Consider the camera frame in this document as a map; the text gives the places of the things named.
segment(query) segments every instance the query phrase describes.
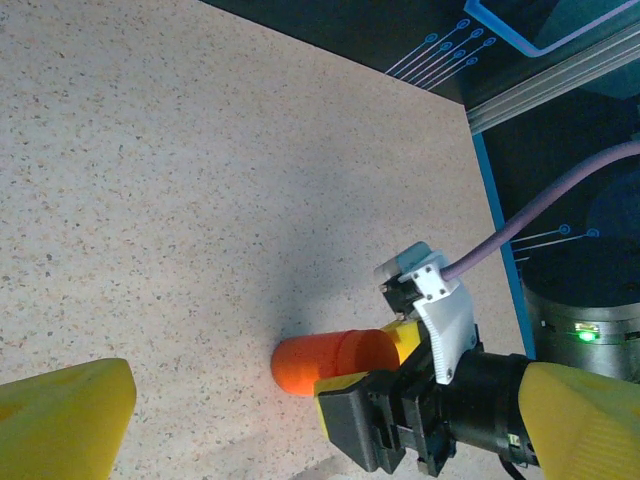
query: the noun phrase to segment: yellow object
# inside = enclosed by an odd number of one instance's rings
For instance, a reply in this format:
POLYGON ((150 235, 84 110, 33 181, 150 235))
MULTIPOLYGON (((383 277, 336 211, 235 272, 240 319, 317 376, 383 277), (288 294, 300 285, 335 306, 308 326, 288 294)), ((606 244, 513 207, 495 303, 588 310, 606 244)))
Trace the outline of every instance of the yellow object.
POLYGON ((135 400, 116 358, 0 386, 0 479, 107 479, 135 400))
POLYGON ((393 339, 393 343, 398 350, 400 365, 413 353, 420 344, 420 332, 418 330, 418 321, 404 322, 396 320, 382 327, 380 330, 385 332, 393 339))
POLYGON ((640 478, 640 385, 532 363, 518 400, 548 480, 640 478))
POLYGON ((320 417, 320 427, 322 427, 322 432, 324 433, 325 437, 329 438, 329 432, 327 431, 327 424, 324 421, 324 414, 322 413, 322 408, 320 407, 320 402, 318 401, 318 395, 320 395, 322 392, 344 390, 345 388, 358 383, 367 375, 369 375, 369 372, 341 375, 339 377, 331 377, 325 378, 323 380, 318 380, 313 385, 313 400, 315 401, 316 408, 318 409, 318 416, 320 417))

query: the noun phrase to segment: black cylinder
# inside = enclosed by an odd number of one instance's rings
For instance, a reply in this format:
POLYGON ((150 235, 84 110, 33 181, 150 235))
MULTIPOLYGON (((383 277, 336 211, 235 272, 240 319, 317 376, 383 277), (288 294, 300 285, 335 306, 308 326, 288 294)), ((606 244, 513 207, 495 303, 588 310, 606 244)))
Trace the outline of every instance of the black cylinder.
POLYGON ((640 244, 582 238, 522 269, 536 359, 640 383, 640 244))
POLYGON ((441 415, 451 436, 508 462, 537 465, 518 406, 529 362, 522 355, 466 352, 453 381, 442 388, 441 415))

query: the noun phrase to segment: orange cup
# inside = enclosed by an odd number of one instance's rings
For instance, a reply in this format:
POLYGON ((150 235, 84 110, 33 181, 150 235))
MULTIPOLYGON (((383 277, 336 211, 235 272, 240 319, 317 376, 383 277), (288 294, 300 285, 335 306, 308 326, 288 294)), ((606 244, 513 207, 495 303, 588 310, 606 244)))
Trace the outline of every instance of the orange cup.
POLYGON ((320 379, 372 370, 395 370, 398 351, 381 330, 307 335, 284 340, 271 357, 271 373, 280 388, 294 395, 313 395, 320 379))

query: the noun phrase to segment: green led light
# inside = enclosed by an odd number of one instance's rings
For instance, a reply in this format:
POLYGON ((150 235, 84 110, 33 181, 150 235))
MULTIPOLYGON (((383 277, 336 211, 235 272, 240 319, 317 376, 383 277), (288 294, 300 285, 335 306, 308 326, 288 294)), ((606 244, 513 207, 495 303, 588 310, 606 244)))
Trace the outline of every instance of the green led light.
POLYGON ((583 342, 593 342, 598 336, 593 332, 579 332, 578 338, 583 342))

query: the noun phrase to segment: granite surface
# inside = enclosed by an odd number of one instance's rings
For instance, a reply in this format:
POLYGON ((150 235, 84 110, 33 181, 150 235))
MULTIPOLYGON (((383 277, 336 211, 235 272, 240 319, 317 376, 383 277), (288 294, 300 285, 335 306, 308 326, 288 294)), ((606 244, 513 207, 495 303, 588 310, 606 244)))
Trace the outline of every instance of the granite surface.
MULTIPOLYGON (((127 359, 114 479, 387 478, 269 358, 387 323, 372 270, 411 243, 491 233, 463 108, 194 0, 5 2, 0 39, 0 382, 127 359)), ((500 258, 464 278, 521 351, 500 258)), ((461 447, 441 478, 503 477, 461 447)))

